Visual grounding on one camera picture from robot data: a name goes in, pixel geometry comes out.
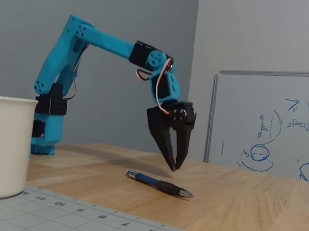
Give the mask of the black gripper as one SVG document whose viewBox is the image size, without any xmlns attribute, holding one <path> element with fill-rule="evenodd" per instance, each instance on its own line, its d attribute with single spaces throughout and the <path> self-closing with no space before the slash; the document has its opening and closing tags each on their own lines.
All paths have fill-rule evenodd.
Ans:
<svg viewBox="0 0 309 231">
<path fill-rule="evenodd" d="M 191 131 L 194 129 L 196 112 L 192 102 L 168 101 L 159 107 L 147 109 L 149 131 L 159 147 L 168 167 L 175 172 L 180 169 L 188 154 Z M 171 145 L 170 128 L 176 131 L 177 155 L 176 163 Z"/>
</svg>

